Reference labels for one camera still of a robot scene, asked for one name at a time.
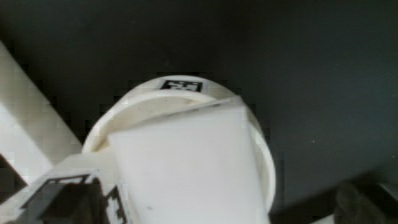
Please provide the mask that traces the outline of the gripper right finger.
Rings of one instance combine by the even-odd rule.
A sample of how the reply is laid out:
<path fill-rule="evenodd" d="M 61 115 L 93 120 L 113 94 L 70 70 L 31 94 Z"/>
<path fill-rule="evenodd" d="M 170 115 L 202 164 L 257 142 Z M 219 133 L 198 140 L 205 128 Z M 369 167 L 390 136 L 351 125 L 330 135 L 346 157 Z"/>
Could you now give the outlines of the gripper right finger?
<path fill-rule="evenodd" d="M 335 192 L 335 224 L 398 224 L 398 185 L 342 183 Z"/>

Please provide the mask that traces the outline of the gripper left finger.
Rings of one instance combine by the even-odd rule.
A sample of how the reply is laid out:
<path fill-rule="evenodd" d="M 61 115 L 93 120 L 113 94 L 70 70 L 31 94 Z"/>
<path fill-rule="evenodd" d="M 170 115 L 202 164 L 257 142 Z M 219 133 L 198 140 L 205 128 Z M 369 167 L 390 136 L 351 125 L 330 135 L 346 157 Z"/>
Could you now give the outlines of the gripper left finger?
<path fill-rule="evenodd" d="M 99 184 L 45 184 L 26 203 L 19 224 L 108 224 Z"/>

